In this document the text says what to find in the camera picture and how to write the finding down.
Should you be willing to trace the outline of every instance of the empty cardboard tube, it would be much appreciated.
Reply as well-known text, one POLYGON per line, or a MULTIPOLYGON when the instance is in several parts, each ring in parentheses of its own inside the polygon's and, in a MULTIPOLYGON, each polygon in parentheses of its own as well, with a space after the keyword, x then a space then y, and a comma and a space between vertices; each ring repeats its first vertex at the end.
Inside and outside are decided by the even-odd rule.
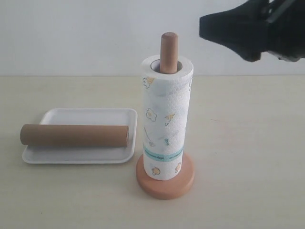
POLYGON ((126 147, 126 125, 34 125, 25 124, 20 140, 26 146, 126 147))
POLYGON ((161 37, 160 73, 175 74, 178 68, 178 35, 166 32, 161 37))

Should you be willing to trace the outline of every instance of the paper towel holder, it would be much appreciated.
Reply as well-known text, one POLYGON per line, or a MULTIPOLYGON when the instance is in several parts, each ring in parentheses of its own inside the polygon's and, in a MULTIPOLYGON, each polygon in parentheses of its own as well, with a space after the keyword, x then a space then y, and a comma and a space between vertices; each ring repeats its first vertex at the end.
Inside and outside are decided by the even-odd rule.
MULTIPOLYGON (((160 74, 175 74, 183 68, 178 61, 177 35, 162 35, 160 59, 151 63, 151 68, 160 74)), ((183 152, 182 165, 179 173, 169 180, 156 180, 147 175, 144 169, 143 154, 136 164, 136 178, 140 187, 156 199, 170 200, 186 194, 193 186, 194 164, 191 157, 183 152)))

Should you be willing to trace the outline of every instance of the paper towel roll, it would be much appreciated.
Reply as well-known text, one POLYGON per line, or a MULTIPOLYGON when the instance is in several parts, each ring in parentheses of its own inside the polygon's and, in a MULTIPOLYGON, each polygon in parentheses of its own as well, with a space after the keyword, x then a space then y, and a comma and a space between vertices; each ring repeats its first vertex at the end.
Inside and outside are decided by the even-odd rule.
POLYGON ((182 166, 193 64, 179 56, 174 74, 162 74, 160 55, 142 62, 143 163, 148 176, 169 180, 182 166))

